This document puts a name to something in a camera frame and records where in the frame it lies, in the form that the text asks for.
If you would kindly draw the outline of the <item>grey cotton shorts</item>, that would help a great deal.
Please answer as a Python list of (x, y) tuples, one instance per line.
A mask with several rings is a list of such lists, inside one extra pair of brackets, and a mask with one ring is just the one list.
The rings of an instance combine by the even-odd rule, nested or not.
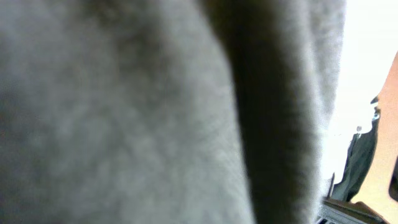
[(2, 223), (313, 223), (344, 1), (3, 0)]

